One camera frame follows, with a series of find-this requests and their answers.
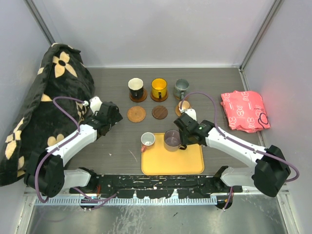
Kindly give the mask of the light wooden coaster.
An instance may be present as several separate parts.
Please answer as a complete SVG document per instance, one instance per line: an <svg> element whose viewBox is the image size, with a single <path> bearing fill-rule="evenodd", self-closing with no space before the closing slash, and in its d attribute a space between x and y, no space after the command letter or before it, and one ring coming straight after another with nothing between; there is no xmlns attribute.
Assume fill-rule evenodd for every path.
<svg viewBox="0 0 312 234"><path fill-rule="evenodd" d="M176 108L175 108L175 113L176 113L176 115L179 117L179 116L181 116L181 112L180 112L180 109L178 108L178 105L176 106Z"/></svg>

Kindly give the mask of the dark brown ringed coaster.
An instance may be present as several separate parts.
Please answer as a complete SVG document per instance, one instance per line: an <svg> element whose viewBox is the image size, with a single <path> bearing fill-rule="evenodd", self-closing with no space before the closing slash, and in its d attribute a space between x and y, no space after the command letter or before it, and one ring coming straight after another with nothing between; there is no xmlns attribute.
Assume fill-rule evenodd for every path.
<svg viewBox="0 0 312 234"><path fill-rule="evenodd" d="M153 93L151 92L151 93L150 93L150 97L151 97L151 99L152 99L153 101L156 101L156 102L163 102L163 101L165 101L165 100L168 98L168 92L166 92L165 96L162 97L162 98L156 98L156 97L154 97L154 96L153 96Z"/></svg>

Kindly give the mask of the small orange cup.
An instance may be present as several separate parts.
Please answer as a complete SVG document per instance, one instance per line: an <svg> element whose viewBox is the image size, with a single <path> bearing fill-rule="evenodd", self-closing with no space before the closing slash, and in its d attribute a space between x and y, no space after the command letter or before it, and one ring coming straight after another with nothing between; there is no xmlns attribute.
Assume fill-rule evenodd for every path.
<svg viewBox="0 0 312 234"><path fill-rule="evenodd" d="M179 104L178 104L178 108L180 110L187 110L187 109L190 109L191 105L188 101L180 101Z"/></svg>

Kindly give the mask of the grey mug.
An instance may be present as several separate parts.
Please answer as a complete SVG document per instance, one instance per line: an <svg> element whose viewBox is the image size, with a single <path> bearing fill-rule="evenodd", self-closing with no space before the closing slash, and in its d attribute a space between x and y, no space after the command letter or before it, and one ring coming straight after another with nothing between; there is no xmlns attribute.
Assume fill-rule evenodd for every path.
<svg viewBox="0 0 312 234"><path fill-rule="evenodd" d="M175 98L184 99L189 88L189 82L185 79L178 79L174 84L173 95Z"/></svg>

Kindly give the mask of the small white mug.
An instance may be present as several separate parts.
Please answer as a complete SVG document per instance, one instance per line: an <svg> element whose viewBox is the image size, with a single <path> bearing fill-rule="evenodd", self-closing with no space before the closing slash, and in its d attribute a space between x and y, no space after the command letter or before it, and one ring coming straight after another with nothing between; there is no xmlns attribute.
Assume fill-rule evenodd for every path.
<svg viewBox="0 0 312 234"><path fill-rule="evenodd" d="M141 136L141 152L145 152L147 149L150 149L154 143L155 143L155 135L153 133L150 132L145 132L142 136Z"/></svg>

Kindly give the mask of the purple glass mug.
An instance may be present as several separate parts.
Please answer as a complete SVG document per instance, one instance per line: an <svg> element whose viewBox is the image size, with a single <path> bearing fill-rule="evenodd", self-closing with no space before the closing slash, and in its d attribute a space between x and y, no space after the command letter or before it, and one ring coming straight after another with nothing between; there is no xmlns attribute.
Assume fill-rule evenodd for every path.
<svg viewBox="0 0 312 234"><path fill-rule="evenodd" d="M168 130L164 134L164 147L170 152L187 149L187 146L181 144L180 134L177 130Z"/></svg>

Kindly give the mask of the large white mug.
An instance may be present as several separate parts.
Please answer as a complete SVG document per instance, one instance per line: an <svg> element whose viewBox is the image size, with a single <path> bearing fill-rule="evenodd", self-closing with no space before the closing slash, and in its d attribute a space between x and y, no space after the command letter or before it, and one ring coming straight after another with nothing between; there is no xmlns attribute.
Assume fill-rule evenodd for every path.
<svg viewBox="0 0 312 234"><path fill-rule="evenodd" d="M144 93L144 83L143 80L139 78L132 78L128 81L128 88L130 90L130 95L133 99L140 99Z"/></svg>

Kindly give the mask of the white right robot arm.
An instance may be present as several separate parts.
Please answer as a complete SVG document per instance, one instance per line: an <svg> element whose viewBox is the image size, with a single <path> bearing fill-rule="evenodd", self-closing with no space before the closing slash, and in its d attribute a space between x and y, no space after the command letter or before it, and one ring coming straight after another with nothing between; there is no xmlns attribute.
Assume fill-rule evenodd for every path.
<svg viewBox="0 0 312 234"><path fill-rule="evenodd" d="M187 113L178 117L174 124L179 129L183 146L198 144L215 148L246 165L245 168L224 166L220 169L218 177L214 179L214 187L219 192L225 192L233 186L249 186L257 188L264 195L275 197L291 174L282 151L274 145L265 148L251 144L210 121L198 123Z"/></svg>

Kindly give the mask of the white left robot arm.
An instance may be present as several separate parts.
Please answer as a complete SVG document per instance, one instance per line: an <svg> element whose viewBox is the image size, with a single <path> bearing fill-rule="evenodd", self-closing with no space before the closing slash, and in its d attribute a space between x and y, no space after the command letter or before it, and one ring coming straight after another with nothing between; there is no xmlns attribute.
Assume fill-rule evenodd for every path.
<svg viewBox="0 0 312 234"><path fill-rule="evenodd" d="M86 168L66 170L66 164L87 145L106 135L122 120L119 108L112 102L100 102L91 106L93 112L76 130L65 139L45 151L31 153L24 183L46 197L55 197L59 192L81 187L93 193L98 187L97 174Z"/></svg>

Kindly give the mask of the light woven coaster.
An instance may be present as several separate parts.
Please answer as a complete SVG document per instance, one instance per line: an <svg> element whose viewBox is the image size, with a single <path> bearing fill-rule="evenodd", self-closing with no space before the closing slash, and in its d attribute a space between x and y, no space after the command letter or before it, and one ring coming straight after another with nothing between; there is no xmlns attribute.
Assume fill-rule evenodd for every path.
<svg viewBox="0 0 312 234"><path fill-rule="evenodd" d="M141 106L131 107L127 112L127 118L133 123L139 123L146 117L146 111Z"/></svg>

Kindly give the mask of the yellow mug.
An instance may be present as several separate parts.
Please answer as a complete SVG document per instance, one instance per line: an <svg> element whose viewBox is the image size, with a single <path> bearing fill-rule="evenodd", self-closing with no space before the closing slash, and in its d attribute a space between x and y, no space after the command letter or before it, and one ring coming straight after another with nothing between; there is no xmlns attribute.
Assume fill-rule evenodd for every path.
<svg viewBox="0 0 312 234"><path fill-rule="evenodd" d="M156 78L152 81L152 97L161 99L167 93L167 81L163 78Z"/></svg>

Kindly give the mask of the dark walnut coaster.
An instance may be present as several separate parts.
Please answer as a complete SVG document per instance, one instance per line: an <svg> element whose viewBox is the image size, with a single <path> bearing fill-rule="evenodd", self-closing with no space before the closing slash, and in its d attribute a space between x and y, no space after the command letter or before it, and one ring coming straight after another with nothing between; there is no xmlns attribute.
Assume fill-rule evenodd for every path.
<svg viewBox="0 0 312 234"><path fill-rule="evenodd" d="M152 116L155 119L164 119L168 115L168 110L166 107L159 105L152 109Z"/></svg>

